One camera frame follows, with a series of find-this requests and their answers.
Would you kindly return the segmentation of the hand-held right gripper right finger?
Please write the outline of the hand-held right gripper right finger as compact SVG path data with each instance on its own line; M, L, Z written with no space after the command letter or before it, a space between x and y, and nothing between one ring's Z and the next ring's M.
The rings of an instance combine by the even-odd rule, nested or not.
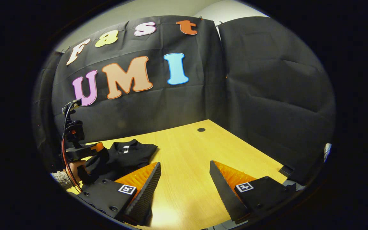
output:
M269 176L256 179L218 161L210 161L209 174L232 221L264 218L296 193Z

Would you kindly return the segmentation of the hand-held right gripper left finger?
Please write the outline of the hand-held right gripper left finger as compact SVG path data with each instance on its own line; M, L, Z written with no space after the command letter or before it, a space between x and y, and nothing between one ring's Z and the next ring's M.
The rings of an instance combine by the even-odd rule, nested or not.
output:
M161 175L161 163L151 163L116 181L98 180L83 189L77 199L110 218L133 226L148 226L153 195Z

